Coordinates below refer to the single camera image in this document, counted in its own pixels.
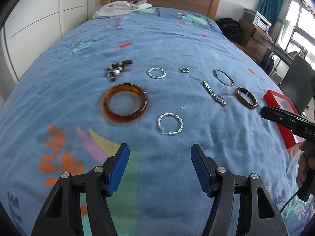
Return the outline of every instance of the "hand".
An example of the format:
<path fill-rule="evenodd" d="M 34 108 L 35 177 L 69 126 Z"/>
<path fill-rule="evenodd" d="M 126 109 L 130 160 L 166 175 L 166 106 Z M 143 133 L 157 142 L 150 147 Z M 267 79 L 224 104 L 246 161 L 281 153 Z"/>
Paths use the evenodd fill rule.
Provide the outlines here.
<path fill-rule="evenodd" d="M 300 150 L 304 150 L 304 143 L 301 144 Z M 303 153 L 299 159 L 299 169 L 296 177 L 296 183 L 299 188 L 301 188 L 303 183 L 306 181 L 309 168 L 315 170 L 315 157 L 310 157 L 308 160 L 306 160 Z"/>

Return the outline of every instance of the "cable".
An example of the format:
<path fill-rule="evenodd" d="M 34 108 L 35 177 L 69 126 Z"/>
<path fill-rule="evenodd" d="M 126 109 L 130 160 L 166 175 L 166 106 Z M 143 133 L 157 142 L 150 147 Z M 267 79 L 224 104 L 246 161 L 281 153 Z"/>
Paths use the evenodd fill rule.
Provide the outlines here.
<path fill-rule="evenodd" d="M 282 209 L 280 210 L 280 213 L 283 212 L 283 210 L 285 209 L 285 207 L 289 204 L 290 201 L 292 201 L 292 199 L 297 195 L 298 192 L 296 192 L 287 202 L 286 204 L 282 207 Z"/>

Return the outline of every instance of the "metal screw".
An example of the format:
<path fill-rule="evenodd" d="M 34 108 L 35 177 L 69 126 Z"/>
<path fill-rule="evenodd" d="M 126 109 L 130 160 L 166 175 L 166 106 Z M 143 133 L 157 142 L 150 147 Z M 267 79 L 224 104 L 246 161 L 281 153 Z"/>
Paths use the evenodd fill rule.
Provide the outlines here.
<path fill-rule="evenodd" d="M 96 173 L 100 173 L 100 172 L 103 171 L 103 167 L 102 167 L 102 166 L 98 166 L 98 167 L 96 167 L 96 168 L 94 169 L 94 171 L 95 171 Z"/>
<path fill-rule="evenodd" d="M 63 172 L 62 174 L 61 174 L 61 177 L 62 178 L 67 178 L 69 176 L 69 172 Z"/>
<path fill-rule="evenodd" d="M 254 180 L 259 179 L 259 175 L 256 174 L 256 173 L 253 173 L 253 174 L 251 174 L 250 176 L 251 176 L 251 178 L 254 179 Z"/>
<path fill-rule="evenodd" d="M 226 168 L 225 167 L 218 167 L 218 171 L 220 173 L 225 173 L 226 172 Z"/>

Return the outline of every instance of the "black bag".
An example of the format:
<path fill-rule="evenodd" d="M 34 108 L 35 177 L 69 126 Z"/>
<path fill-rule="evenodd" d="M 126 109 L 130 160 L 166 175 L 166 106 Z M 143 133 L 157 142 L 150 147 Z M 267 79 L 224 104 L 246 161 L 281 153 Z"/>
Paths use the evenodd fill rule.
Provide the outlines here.
<path fill-rule="evenodd" d="M 242 36 L 242 27 L 236 20 L 232 18 L 222 18 L 216 21 L 216 23 L 228 40 L 233 41 Z"/>
<path fill-rule="evenodd" d="M 270 57 L 270 54 L 271 50 L 267 51 L 259 65 L 267 75 L 271 73 L 275 63 L 275 61 Z"/>

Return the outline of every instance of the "desk drawer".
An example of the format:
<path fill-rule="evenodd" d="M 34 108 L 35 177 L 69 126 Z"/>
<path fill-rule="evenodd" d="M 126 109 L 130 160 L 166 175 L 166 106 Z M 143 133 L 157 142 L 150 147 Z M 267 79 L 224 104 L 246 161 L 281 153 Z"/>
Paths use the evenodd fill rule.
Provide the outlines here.
<path fill-rule="evenodd" d="M 247 43 L 246 49 L 256 53 L 258 56 L 264 57 L 268 47 L 263 45 L 261 42 L 255 40 L 254 38 L 250 38 Z"/>
<path fill-rule="evenodd" d="M 267 36 L 264 31 L 255 28 L 251 34 L 251 37 L 262 43 L 264 46 L 270 48 L 268 41 L 272 41 L 272 39 L 271 37 Z"/>

